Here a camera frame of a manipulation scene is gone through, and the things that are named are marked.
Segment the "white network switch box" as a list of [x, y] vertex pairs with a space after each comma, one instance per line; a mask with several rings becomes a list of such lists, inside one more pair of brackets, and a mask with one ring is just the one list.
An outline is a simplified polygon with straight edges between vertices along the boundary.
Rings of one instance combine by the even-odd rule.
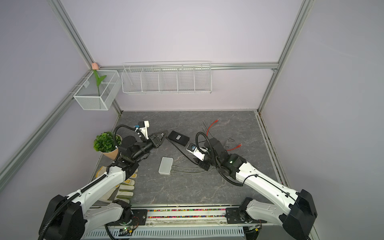
[[173, 166], [173, 158], [163, 157], [159, 167], [159, 174], [169, 176]]

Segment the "black network switch box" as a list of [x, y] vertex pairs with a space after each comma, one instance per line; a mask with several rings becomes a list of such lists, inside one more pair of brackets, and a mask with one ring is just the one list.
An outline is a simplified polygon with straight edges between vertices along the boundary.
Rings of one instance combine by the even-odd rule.
[[168, 139], [172, 142], [175, 142], [183, 147], [185, 147], [188, 142], [190, 141], [190, 138], [183, 135], [183, 134], [180, 134], [176, 131], [171, 131], [171, 133], [168, 135]]

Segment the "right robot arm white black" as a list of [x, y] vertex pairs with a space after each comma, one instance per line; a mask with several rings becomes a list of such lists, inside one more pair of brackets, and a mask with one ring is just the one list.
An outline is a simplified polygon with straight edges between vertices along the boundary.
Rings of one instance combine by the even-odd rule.
[[205, 140], [204, 145], [190, 143], [188, 152], [203, 170], [215, 168], [230, 184], [249, 186], [264, 196], [271, 204], [260, 203], [247, 197], [229, 217], [233, 223], [250, 224], [266, 221], [281, 226], [296, 240], [308, 240], [318, 216], [312, 195], [306, 191], [296, 191], [263, 174], [245, 158], [230, 154], [217, 139]]

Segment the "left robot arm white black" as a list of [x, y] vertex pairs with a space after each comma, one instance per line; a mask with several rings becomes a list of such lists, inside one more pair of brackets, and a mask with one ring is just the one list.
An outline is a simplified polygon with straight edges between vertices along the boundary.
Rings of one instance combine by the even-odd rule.
[[39, 229], [40, 240], [79, 240], [88, 232], [113, 222], [139, 223], [131, 205], [114, 200], [107, 206], [91, 209], [113, 187], [129, 179], [139, 167], [139, 161], [152, 149], [159, 148], [168, 131], [154, 133], [145, 142], [134, 136], [122, 139], [116, 159], [100, 177], [66, 196], [51, 199]]

